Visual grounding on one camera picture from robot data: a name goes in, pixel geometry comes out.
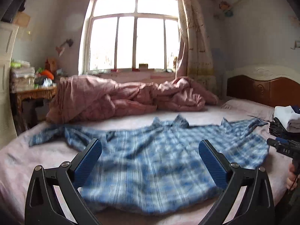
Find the person's right hand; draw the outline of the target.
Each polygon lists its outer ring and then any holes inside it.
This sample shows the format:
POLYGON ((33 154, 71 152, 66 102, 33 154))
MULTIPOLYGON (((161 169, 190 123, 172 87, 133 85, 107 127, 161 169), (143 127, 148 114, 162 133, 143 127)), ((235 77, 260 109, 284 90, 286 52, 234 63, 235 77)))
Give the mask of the person's right hand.
POLYGON ((289 167, 288 167, 288 176, 286 179, 286 187, 291 191, 294 190, 295 188, 297 188, 296 179, 298 179, 298 178, 299 178, 299 175, 296 175, 296 168, 295 168, 294 164, 290 163, 289 167))

